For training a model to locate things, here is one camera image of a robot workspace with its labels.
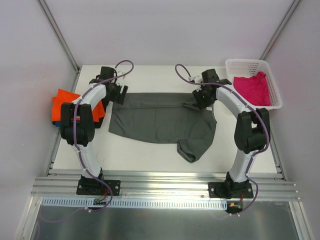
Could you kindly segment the dark grey t shirt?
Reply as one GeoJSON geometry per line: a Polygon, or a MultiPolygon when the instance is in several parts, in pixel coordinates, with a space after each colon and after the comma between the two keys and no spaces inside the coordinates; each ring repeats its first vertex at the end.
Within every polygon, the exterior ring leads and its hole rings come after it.
{"type": "Polygon", "coordinates": [[[214,141],[217,121],[197,106],[191,93],[129,93],[113,104],[109,132],[152,144],[176,144],[189,163],[198,161],[214,141]]]}

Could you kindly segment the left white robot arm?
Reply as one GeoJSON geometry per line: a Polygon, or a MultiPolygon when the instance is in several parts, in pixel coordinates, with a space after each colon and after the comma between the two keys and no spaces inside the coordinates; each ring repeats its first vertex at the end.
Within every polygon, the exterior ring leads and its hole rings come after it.
{"type": "Polygon", "coordinates": [[[65,102],[60,110],[60,135],[74,150],[82,168],[80,184],[87,184],[93,194],[104,191],[105,182],[101,165],[94,157],[92,141],[96,124],[93,110],[102,104],[105,110],[108,103],[123,105],[128,91],[127,85],[119,82],[120,77],[115,68],[103,66],[100,74],[89,82],[88,89],[72,102],[65,102]]]}

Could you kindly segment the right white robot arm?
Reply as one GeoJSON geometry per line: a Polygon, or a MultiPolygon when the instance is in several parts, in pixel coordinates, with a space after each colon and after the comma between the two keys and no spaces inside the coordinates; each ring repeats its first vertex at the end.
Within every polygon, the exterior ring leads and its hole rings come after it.
{"type": "Polygon", "coordinates": [[[218,77],[215,69],[201,74],[199,88],[193,91],[199,109],[223,103],[236,118],[234,142],[237,147],[235,160],[223,183],[214,183],[216,198],[253,198],[249,172],[256,156],[265,152],[270,144],[270,115],[266,108],[249,105],[228,79],[218,77]]]}

